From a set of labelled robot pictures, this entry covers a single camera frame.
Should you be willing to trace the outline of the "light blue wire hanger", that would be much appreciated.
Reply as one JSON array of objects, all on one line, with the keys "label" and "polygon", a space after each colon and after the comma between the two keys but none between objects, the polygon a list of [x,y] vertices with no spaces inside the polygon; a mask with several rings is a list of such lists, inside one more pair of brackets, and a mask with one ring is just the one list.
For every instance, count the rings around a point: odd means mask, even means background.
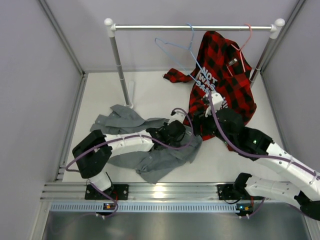
[{"label": "light blue wire hanger", "polygon": [[[190,77],[205,94],[211,91],[216,91],[215,87],[210,83],[207,74],[203,70],[203,67],[200,65],[200,62],[197,60],[197,57],[193,53],[193,42],[196,32],[195,28],[190,23],[186,23],[185,26],[188,30],[191,31],[191,37],[187,45],[181,45],[176,42],[171,42],[160,37],[156,37],[154,39],[154,43],[170,60],[172,60],[180,68],[180,70],[183,71],[184,74],[187,74],[187,76]],[[184,54],[184,57],[187,57],[187,60],[193,61],[193,63],[195,64],[195,68],[198,67],[200,73],[204,77],[204,80],[199,79],[197,73],[192,73],[192,70],[189,70],[185,65],[184,61],[181,61],[179,57],[172,53],[171,49],[179,50],[181,53]]]}]

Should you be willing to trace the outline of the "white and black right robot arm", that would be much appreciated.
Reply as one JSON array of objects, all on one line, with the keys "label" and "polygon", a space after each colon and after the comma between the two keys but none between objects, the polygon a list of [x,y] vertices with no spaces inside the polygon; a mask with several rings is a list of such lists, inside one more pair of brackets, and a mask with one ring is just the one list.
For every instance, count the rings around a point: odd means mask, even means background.
[{"label": "white and black right robot arm", "polygon": [[285,202],[311,219],[320,219],[320,173],[280,147],[262,131],[245,126],[242,116],[232,109],[196,113],[192,123],[202,136],[213,135],[227,143],[232,151],[274,171],[286,182],[240,173],[232,192],[239,198],[264,197]]}]

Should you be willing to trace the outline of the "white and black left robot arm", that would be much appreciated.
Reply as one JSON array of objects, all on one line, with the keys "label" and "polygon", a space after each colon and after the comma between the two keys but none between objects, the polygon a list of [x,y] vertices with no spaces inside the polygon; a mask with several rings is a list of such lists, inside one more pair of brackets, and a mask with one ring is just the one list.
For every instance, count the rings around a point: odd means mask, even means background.
[{"label": "white and black left robot arm", "polygon": [[103,134],[93,130],[76,147],[72,154],[78,171],[96,187],[96,194],[103,200],[113,195],[113,183],[104,167],[111,157],[129,153],[148,153],[167,146],[180,148],[186,127],[178,120],[164,123],[159,128],[147,128],[128,134]]}]

